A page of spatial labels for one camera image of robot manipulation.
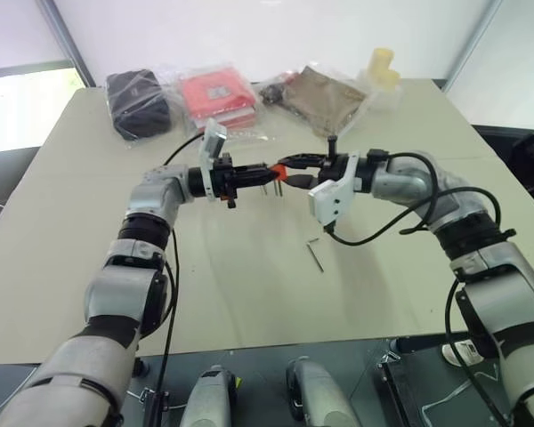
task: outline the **small metal rod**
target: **small metal rod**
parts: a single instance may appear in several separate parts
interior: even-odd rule
[[[319,270],[321,273],[324,273],[324,269],[322,268],[322,265],[320,264],[320,261],[319,259],[317,258],[317,255],[314,253],[314,251],[312,250],[311,248],[311,241],[307,242],[306,243],[306,247],[307,249],[309,250],[309,252],[311,253],[312,255],[312,259],[317,263],[317,266],[319,266]]]

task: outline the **beige table surface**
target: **beige table surface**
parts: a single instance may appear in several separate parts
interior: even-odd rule
[[[370,113],[342,141],[342,151],[421,149],[440,165],[494,192],[503,226],[534,267],[534,202],[439,90],[403,82],[392,114]],[[84,324],[83,295],[116,237],[142,173],[162,163],[186,137],[182,130],[129,149],[114,132],[102,90],[76,93],[0,216],[0,363],[39,362]],[[235,165],[323,152],[323,141],[294,119],[265,113],[250,133],[225,147]],[[179,162],[196,165],[197,147]],[[363,247],[341,246],[309,215],[306,192],[284,197],[239,192],[238,208],[199,199],[176,222],[181,295],[172,352],[320,342],[443,331],[452,274],[428,233],[395,230]],[[401,209],[359,195],[337,226],[361,238]],[[414,224],[409,217],[402,227]],[[305,242],[314,250],[320,273]],[[172,259],[172,248],[167,250]],[[454,312],[455,328],[463,322]],[[161,354],[165,330],[141,343]]]

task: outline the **metal pin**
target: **metal pin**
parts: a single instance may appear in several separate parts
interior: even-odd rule
[[[314,238],[313,240],[309,240],[308,242],[306,242],[306,247],[309,250],[309,252],[311,253],[312,259],[317,263],[317,266],[319,267],[320,272],[324,273],[324,269],[322,268],[322,265],[320,264],[320,261],[317,258],[317,255],[314,253],[314,251],[311,248],[311,243],[312,242],[316,242],[317,240],[318,240],[317,238]]]

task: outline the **robotic arm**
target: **robotic arm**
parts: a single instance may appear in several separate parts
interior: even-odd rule
[[[219,157],[225,137],[225,128],[212,123],[199,167],[161,166],[133,190],[117,240],[87,290],[85,329],[39,367],[0,415],[0,427],[121,424],[138,342],[164,321],[165,249],[179,206],[207,197],[235,207],[238,188],[264,185],[278,176],[265,164],[234,167],[229,154]],[[328,232],[355,193],[401,205],[432,195],[430,171],[415,158],[381,150],[370,150],[366,158],[337,154],[336,139],[329,144],[327,155],[279,161],[291,168],[320,169],[316,178],[294,175],[287,184],[310,190],[311,212]],[[464,183],[437,166],[435,173],[441,190]],[[534,270],[472,193],[442,196],[434,207],[428,212],[423,205],[416,212],[426,218],[451,269],[465,282],[457,293],[465,322],[483,355],[500,357],[515,419],[534,421]]]

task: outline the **white wall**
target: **white wall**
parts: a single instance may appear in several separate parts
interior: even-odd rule
[[[97,84],[165,63],[249,79],[318,61],[355,76],[374,47],[404,77],[444,78],[489,0],[56,0]]]
[[[476,125],[534,129],[534,0],[505,0],[449,98]]]
[[[36,0],[0,0],[0,68],[65,59]]]

